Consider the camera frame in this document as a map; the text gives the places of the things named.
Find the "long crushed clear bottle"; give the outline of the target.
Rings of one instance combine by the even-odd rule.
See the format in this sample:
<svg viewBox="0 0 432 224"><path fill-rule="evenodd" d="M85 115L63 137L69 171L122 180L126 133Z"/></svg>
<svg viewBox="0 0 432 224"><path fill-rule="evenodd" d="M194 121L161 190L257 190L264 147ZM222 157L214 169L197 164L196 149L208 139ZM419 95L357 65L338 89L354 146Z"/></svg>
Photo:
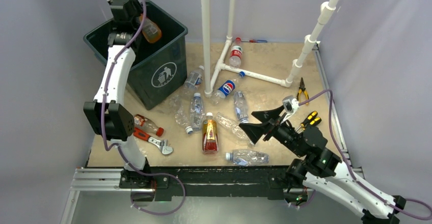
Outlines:
<svg viewBox="0 0 432 224"><path fill-rule="evenodd" d="M233 120L226 115L218 112L215 116L216 121L222 125L223 128L228 130L232 135L234 135L238 140L250 144L251 141L246 133L239 127L238 122Z"/></svg>

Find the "small orange bottle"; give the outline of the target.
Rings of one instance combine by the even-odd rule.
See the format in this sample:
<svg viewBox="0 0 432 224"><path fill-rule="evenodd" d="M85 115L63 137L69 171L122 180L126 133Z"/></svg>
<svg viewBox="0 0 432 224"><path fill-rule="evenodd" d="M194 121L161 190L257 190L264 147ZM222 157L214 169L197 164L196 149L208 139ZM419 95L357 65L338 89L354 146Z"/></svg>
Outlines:
<svg viewBox="0 0 432 224"><path fill-rule="evenodd" d="M156 43L162 38L162 31L159 28L159 26L150 20L148 17L144 18L144 15L142 14L140 16L140 21L144 20L144 25L142 27L142 33L145 37L145 39L150 43Z"/></svg>

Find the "clear bottle front edge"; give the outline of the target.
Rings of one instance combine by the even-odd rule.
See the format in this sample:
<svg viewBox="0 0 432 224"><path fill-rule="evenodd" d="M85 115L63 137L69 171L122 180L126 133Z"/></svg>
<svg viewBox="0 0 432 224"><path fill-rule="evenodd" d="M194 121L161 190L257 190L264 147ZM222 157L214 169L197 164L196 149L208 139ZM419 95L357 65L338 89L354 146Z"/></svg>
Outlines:
<svg viewBox="0 0 432 224"><path fill-rule="evenodd" d="M232 152L226 152L225 159L238 166L256 166L269 163L268 154L249 149L237 149Z"/></svg>

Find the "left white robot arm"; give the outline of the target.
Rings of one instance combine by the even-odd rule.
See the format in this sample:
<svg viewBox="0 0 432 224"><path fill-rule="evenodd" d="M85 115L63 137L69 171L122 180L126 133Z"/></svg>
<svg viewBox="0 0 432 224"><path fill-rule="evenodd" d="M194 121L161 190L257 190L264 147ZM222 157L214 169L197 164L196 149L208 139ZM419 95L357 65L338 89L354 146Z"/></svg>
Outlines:
<svg viewBox="0 0 432 224"><path fill-rule="evenodd" d="M113 21L107 38L105 72L98 92L84 103L84 113L106 151L117 149L125 162L120 187L145 188L152 181L147 158L134 139L132 114L124 107L130 69L143 39L143 5L139 0L108 0Z"/></svg>

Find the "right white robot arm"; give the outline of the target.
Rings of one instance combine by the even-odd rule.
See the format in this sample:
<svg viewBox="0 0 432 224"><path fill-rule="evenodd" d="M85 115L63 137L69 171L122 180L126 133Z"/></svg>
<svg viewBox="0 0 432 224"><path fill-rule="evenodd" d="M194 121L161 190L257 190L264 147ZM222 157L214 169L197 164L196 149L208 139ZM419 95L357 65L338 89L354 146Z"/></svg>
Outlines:
<svg viewBox="0 0 432 224"><path fill-rule="evenodd" d="M312 112L298 129L283 121L284 107L252 113L260 123L239 126L255 143L275 138L297 158L281 181L289 188L308 187L323 193L358 214L362 223L399 223L397 214L406 204L399 195L389 195L359 177L341 157L329 150L327 139L317 128L321 119Z"/></svg>

